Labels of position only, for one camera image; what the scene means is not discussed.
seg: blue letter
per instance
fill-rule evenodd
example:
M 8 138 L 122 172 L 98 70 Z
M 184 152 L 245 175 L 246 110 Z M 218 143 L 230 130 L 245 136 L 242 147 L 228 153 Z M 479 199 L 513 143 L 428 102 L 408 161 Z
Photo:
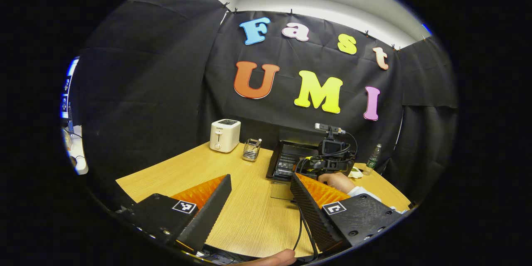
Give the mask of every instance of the blue letter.
M 259 32 L 268 32 L 268 29 L 264 24 L 270 24 L 270 19 L 264 17 L 256 20 L 250 20 L 248 22 L 243 22 L 242 24 L 240 24 L 240 26 L 244 28 L 244 32 L 246 33 L 247 40 L 244 42 L 246 45 L 261 42 L 266 39 L 266 37 L 263 37 L 259 34 Z

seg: plastic bottle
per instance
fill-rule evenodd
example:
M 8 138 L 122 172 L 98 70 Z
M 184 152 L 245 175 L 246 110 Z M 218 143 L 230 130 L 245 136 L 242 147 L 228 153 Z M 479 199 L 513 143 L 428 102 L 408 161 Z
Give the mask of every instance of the plastic bottle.
M 375 165 L 377 165 L 377 160 L 380 156 L 380 151 L 382 150 L 382 145 L 380 143 L 377 145 L 375 150 L 373 151 L 373 154 L 371 154 L 370 158 L 366 162 L 366 167 L 364 171 L 362 172 L 364 175 L 369 175 L 373 169 L 375 168 Z

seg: computer screen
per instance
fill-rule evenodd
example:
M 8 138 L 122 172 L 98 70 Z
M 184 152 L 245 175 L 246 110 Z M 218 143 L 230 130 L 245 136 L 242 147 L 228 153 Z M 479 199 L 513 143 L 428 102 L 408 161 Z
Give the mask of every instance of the computer screen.
M 70 85 L 72 85 L 72 75 L 74 69 L 78 64 L 79 57 L 74 58 L 70 63 L 68 73 L 66 74 L 66 80 L 64 81 L 63 88 L 61 88 L 61 118 L 69 118 L 68 103 L 69 103 L 69 91 Z

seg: colorful foam letter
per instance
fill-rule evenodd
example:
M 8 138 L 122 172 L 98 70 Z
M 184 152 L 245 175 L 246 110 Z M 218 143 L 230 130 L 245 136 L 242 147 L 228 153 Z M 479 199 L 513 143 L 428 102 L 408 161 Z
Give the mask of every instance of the colorful foam letter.
M 300 95 L 294 100 L 294 104 L 301 107 L 309 107 L 310 101 L 308 94 L 312 99 L 314 108 L 318 108 L 325 99 L 325 104 L 321 106 L 323 111 L 331 113 L 340 113 L 338 101 L 340 100 L 340 86 L 344 84 L 342 80 L 329 77 L 323 86 L 320 85 L 316 74 L 312 71 L 300 71 L 302 77 Z
M 260 99 L 267 96 L 271 91 L 273 84 L 273 77 L 279 67 L 273 64 L 263 64 L 264 77 L 262 78 L 262 86 L 258 89 L 249 87 L 249 78 L 251 71 L 257 68 L 257 64 L 252 62 L 237 62 L 236 67 L 238 71 L 234 77 L 234 91 L 245 98 Z
M 342 33 L 338 36 L 338 41 L 338 48 L 340 51 L 346 52 L 347 54 L 357 53 L 357 47 L 355 46 L 357 41 L 351 35 Z
M 295 37 L 298 41 L 308 41 L 308 27 L 299 23 L 288 23 L 281 31 L 285 37 Z
M 381 47 L 373 48 L 377 56 L 377 64 L 381 69 L 388 69 L 388 65 L 384 62 L 384 58 L 388 58 L 388 54 L 384 53 Z
M 366 86 L 367 91 L 367 108 L 364 112 L 364 118 L 366 120 L 376 121 L 379 119 L 377 115 L 377 97 L 380 94 L 380 90 L 377 88 Z
M 244 28 L 244 32 L 246 33 L 247 40 L 244 42 L 246 45 L 261 42 L 266 39 L 266 37 L 259 34 L 259 32 L 268 32 L 268 28 L 266 28 L 266 25 L 264 24 L 270 24 L 270 19 L 263 17 L 256 20 L 243 22 L 240 24 L 240 26 Z

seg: black fabric backdrop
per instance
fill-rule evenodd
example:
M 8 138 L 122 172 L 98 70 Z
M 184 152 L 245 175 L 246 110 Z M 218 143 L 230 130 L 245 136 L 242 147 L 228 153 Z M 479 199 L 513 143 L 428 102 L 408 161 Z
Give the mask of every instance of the black fabric backdrop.
M 217 0 L 128 0 L 87 41 L 74 80 L 89 165 L 84 177 L 108 207 L 132 203 L 115 179 L 207 142 L 210 123 L 221 118 L 241 120 L 241 141 L 262 138 L 270 149 L 283 128 L 319 140 L 316 122 L 340 126 L 358 141 L 357 162 L 382 143 L 376 171 L 410 200 L 423 198 L 446 166 L 458 107 L 452 69 L 437 41 L 428 38 L 396 52 L 319 18 L 238 12 L 228 13 L 220 26 L 225 12 Z M 266 40 L 246 46 L 239 24 L 265 16 L 271 20 Z M 290 22 L 306 25 L 310 40 L 282 35 Z M 341 33 L 356 39 L 356 54 L 338 49 Z M 374 47 L 388 54 L 387 71 L 378 67 Z M 262 83 L 263 64 L 280 67 L 265 98 L 234 91 L 242 60 L 258 65 L 252 88 Z M 294 104 L 301 70 L 313 71 L 322 85 L 329 77 L 343 81 L 340 114 Z M 375 122 L 363 118 L 365 86 L 380 90 Z
M 114 181 L 196 144 L 203 69 L 225 8 L 218 0 L 128 0 L 95 30 L 76 67 L 89 184 Z

